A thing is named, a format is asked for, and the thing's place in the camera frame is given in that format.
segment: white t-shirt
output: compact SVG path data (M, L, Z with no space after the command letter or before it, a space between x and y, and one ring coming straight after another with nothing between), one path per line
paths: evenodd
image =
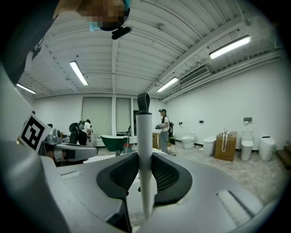
M83 131L84 131L85 133L87 133L87 129L90 129L90 123L85 122L85 125L84 125L84 129L83 129Z
M168 131L170 129L170 126L164 128L166 123L169 124L169 118L167 116L165 117L164 123L162 123L162 126L163 126L162 129L161 129L162 132Z

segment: ceiling light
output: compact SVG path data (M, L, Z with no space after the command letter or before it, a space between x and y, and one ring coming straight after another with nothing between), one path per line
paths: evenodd
M78 78L80 79L80 81L83 83L84 86L87 86L88 83L87 81L85 80L78 64L76 61L71 61L70 62L70 66L72 67L73 71L75 72L75 74L78 76Z
M237 47L243 46L251 41L251 37L249 35L245 35L237 40L232 41L231 43L226 44L225 46L220 47L217 50L214 50L209 54L211 59L214 59L224 53L227 53Z
M158 92L161 92L161 91L165 90L168 86L171 86L171 85L172 85L174 82L176 82L176 81L178 81L177 78L173 78L173 79L171 79L171 80L168 81L164 86L162 86L162 87L158 90Z
M27 87L22 86L22 85L20 85L19 83L17 83L16 85L19 86L20 88L22 88L23 90L26 90L26 91L28 91L28 92L30 92L30 93L32 93L32 94L36 94L35 91L32 91L31 89L28 89Z

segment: concrete floor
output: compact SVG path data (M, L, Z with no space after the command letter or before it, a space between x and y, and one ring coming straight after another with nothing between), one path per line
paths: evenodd
M171 146L170 149L172 150L170 154L176 152L178 157L223 170L255 194L264 204L280 196L290 176L290 172L285 170L276 155L273 155L270 161L264 162L257 153L252 153L249 161L243 161L240 159L240 152L236 152L234 161L230 162L207 157L203 154L203 150L195 147L184 150L180 142L176 143L176 148ZM99 148L98 156L112 154L114 152L107 151L106 148Z

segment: person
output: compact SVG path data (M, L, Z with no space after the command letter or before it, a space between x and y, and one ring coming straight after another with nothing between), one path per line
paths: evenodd
M83 131L87 134L87 136L91 135L91 121L89 119L85 121Z
M25 70L26 60L41 50L43 38L59 14L72 11L90 23L90 31L121 28L130 12L130 0L45 0L27 12L6 43L2 61L6 73L16 85Z
M169 118L167 117L167 111L165 109L161 109L161 124L162 124L162 128L161 128L161 147L162 147L162 151L164 153L167 153L167 142L168 142L168 137L169 137Z

